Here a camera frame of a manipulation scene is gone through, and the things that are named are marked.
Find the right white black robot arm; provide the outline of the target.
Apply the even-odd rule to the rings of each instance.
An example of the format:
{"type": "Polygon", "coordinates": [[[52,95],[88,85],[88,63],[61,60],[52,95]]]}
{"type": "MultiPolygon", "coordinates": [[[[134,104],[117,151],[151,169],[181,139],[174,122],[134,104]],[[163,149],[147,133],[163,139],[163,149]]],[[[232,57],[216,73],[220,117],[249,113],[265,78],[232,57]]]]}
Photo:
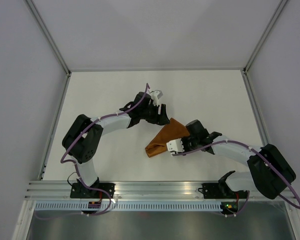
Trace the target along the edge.
{"type": "Polygon", "coordinates": [[[218,180],[218,192],[225,198],[231,197],[235,192],[259,191],[273,200],[287,187],[276,172],[289,184],[296,179],[294,170],[272,144],[263,147],[243,146],[237,141],[227,139],[220,132],[209,133],[197,119],[185,127],[189,136],[181,139],[184,152],[199,149],[212,155],[227,157],[248,167],[249,171],[231,170],[218,180]]]}

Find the orange cloth napkin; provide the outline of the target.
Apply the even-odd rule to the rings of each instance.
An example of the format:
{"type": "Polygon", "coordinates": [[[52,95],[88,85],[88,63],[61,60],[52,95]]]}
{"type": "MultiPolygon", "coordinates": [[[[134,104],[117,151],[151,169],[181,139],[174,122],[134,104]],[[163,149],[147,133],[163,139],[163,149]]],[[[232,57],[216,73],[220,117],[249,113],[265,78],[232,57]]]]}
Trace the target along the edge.
{"type": "Polygon", "coordinates": [[[166,152],[167,143],[171,140],[188,137],[190,133],[187,128],[175,120],[170,118],[170,123],[164,125],[158,134],[145,147],[145,152],[149,158],[166,152]]]}

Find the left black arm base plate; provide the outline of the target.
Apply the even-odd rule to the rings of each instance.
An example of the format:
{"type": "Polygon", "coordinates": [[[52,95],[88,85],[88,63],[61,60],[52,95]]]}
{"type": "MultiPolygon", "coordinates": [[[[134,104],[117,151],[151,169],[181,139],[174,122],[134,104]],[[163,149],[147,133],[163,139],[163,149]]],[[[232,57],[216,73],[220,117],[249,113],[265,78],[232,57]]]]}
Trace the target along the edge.
{"type": "Polygon", "coordinates": [[[112,198],[115,193],[114,183],[97,183],[93,185],[92,188],[101,189],[103,191],[91,190],[82,185],[81,182],[75,182],[72,184],[70,191],[71,199],[109,199],[109,196],[105,193],[107,192],[112,198]]]}

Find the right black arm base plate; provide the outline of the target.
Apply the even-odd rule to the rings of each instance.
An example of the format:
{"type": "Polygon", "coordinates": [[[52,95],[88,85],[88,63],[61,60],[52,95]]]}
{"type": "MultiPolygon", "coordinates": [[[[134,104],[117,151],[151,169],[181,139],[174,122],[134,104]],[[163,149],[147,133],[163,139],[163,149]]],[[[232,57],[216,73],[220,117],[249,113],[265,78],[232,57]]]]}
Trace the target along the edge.
{"type": "Polygon", "coordinates": [[[205,182],[201,184],[201,187],[197,191],[203,194],[203,198],[209,199],[246,199],[248,192],[244,190],[233,191],[226,184],[221,184],[217,182],[205,182]]]}

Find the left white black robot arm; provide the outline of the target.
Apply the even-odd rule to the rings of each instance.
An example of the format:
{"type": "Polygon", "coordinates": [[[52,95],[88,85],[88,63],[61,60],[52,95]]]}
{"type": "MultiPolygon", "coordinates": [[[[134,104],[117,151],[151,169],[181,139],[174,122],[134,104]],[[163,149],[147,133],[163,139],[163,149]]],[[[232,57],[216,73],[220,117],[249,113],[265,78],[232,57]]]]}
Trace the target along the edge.
{"type": "Polygon", "coordinates": [[[97,152],[101,137],[121,129],[128,129],[141,120],[165,126],[170,123],[166,105],[160,104],[163,93],[160,90],[139,92],[135,99],[117,112],[102,117],[90,118],[79,115],[62,140],[65,153],[60,162],[72,162],[75,166],[81,191],[88,198],[99,193],[99,177],[95,171],[93,157],[97,152]]]}

